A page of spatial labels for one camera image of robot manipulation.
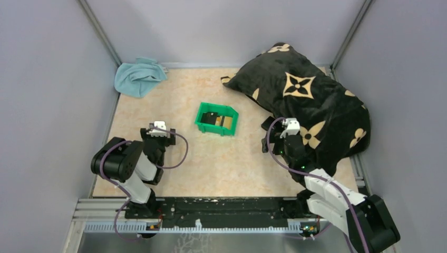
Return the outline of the green plastic bin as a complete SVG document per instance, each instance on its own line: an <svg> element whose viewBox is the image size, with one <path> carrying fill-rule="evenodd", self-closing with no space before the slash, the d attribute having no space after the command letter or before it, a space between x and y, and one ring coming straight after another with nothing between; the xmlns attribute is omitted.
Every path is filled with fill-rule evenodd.
<svg viewBox="0 0 447 253"><path fill-rule="evenodd" d="M227 105L201 102L195 124L202 133L234 136L239 113Z"/></svg>

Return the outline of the black card holder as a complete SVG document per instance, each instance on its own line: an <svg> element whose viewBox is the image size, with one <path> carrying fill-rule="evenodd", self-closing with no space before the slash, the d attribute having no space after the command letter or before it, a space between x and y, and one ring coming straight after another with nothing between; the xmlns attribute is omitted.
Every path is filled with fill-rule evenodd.
<svg viewBox="0 0 447 253"><path fill-rule="evenodd" d="M205 124L216 125L219 115L216 112L206 112L202 115L201 122Z"/></svg>

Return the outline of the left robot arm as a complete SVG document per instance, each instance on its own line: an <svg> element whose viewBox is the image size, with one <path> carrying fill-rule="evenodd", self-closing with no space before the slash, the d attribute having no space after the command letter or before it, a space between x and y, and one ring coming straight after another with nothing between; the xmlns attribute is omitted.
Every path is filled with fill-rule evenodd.
<svg viewBox="0 0 447 253"><path fill-rule="evenodd" d="M157 218L161 213L156 194L163 176L166 148L176 144L173 133L157 134L141 129L141 141L113 137L92 158L91 171L121 189L130 199L125 205L127 219Z"/></svg>

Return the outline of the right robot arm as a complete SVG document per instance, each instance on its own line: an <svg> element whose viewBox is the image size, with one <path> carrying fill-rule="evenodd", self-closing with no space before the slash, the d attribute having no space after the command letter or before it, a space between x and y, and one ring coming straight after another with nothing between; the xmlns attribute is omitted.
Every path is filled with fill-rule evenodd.
<svg viewBox="0 0 447 253"><path fill-rule="evenodd" d="M291 168L297 142L304 128L296 118L268 117L261 125L266 130L262 139L264 153L294 176L298 176L309 195L301 199L312 214L325 218L338 228L350 252L384 252L401 240L401 234L378 195L352 191L336 181L324 169L311 166Z"/></svg>

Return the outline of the gold card in bin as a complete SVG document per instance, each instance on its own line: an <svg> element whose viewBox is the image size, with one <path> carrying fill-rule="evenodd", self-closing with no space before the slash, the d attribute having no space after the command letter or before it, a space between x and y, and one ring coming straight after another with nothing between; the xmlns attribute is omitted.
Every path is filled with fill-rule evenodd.
<svg viewBox="0 0 447 253"><path fill-rule="evenodd" d="M219 116L216 126L231 129L233 118L229 116Z"/></svg>

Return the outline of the black floral pillow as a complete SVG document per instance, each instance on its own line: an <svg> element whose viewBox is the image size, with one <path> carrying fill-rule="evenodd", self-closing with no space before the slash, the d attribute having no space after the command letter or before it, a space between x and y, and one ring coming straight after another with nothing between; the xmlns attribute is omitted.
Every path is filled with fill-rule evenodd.
<svg viewBox="0 0 447 253"><path fill-rule="evenodd" d="M369 146L371 119L364 102L285 42L223 76L221 83L274 118L298 121L300 131L290 144L293 152L283 156L296 182L304 181L299 170L322 168L333 176L341 159Z"/></svg>

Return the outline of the light blue cloth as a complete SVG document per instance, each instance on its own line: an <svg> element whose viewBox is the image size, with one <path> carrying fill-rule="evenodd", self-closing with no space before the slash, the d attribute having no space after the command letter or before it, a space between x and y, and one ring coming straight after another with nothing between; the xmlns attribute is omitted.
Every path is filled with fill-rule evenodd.
<svg viewBox="0 0 447 253"><path fill-rule="evenodd" d="M122 63L118 67L114 88L121 94L143 98L165 80L167 75L162 65L154 59L138 57L134 63Z"/></svg>

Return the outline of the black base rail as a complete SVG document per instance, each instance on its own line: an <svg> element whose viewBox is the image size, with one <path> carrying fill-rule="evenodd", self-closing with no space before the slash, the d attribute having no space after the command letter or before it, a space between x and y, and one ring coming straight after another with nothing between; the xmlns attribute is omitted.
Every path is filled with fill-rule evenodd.
<svg viewBox="0 0 447 253"><path fill-rule="evenodd" d="M148 206L128 204L127 219L155 219L162 228L286 228L289 220L314 220L316 215L295 197L156 198Z"/></svg>

